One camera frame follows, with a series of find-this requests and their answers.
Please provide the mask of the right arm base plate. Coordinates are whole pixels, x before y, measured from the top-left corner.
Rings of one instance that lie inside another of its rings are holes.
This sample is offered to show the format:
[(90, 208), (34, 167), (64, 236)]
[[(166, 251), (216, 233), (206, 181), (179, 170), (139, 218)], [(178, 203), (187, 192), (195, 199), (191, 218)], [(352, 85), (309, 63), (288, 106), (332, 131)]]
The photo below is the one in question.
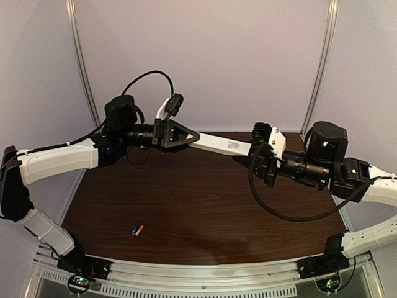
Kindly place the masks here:
[(301, 279), (335, 273), (350, 266), (349, 259), (342, 253), (335, 255), (309, 256), (296, 261)]

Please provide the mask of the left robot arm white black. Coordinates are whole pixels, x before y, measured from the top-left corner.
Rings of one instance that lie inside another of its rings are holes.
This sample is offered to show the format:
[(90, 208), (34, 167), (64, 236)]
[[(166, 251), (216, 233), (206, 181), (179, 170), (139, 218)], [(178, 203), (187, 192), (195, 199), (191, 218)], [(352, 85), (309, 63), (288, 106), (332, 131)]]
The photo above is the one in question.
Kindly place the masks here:
[(94, 269), (92, 258), (73, 234), (33, 204), (28, 186), (58, 174), (113, 165), (129, 147), (186, 149), (200, 135), (170, 119), (183, 100), (180, 94), (172, 95), (163, 104), (165, 114), (147, 124), (134, 97), (124, 94), (105, 105), (105, 120), (98, 128), (75, 141), (29, 150), (7, 147), (1, 163), (1, 218), (21, 224), (47, 243), (60, 268), (87, 276)]

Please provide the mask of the white remote control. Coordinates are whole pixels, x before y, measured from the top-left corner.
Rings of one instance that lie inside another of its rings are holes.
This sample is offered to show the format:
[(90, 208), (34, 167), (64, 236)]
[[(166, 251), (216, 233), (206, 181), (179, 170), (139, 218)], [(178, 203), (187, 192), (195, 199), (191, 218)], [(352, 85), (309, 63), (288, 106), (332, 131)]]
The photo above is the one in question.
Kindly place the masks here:
[(199, 133), (199, 140), (189, 144), (190, 147), (226, 156), (248, 156), (251, 144), (229, 138)]

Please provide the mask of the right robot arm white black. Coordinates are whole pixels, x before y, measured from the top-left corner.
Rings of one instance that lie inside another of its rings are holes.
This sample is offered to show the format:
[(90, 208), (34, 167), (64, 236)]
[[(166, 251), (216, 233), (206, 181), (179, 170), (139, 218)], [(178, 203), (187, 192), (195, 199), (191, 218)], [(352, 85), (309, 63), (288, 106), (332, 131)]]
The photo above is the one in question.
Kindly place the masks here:
[[(348, 202), (378, 202), (396, 206), (396, 175), (370, 163), (345, 156), (346, 129), (319, 121), (309, 129), (303, 152), (288, 150), (286, 138), (276, 127), (257, 122), (248, 152), (233, 159), (248, 169), (248, 181), (255, 201), (268, 213), (289, 222), (310, 222), (328, 217)], [(273, 187), (278, 176), (304, 186), (323, 190), (343, 200), (333, 209), (309, 217), (291, 217), (277, 212), (259, 196), (254, 178)], [(362, 253), (396, 242), (396, 217), (358, 232), (328, 237), (323, 254), (297, 260), (302, 279), (331, 274), (349, 267), (349, 260)]]

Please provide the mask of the blue battery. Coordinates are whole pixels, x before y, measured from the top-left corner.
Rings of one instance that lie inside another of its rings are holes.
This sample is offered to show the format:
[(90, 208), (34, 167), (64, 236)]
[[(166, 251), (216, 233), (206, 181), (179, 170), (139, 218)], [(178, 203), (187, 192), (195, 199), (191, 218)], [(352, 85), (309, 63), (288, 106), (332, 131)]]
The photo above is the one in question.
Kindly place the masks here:
[(140, 228), (139, 225), (135, 225), (135, 226), (134, 226), (134, 229), (133, 229), (133, 232), (132, 232), (132, 235), (133, 235), (134, 237), (137, 235), (137, 232), (138, 232), (139, 228)]

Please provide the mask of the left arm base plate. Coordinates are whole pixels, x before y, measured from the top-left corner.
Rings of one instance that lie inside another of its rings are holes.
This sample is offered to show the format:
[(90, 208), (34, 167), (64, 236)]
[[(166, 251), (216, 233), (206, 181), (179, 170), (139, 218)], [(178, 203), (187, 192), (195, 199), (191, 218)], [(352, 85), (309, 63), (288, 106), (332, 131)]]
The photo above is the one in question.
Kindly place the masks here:
[(58, 269), (75, 273), (85, 278), (106, 280), (111, 262), (106, 259), (87, 255), (61, 256), (57, 262)]

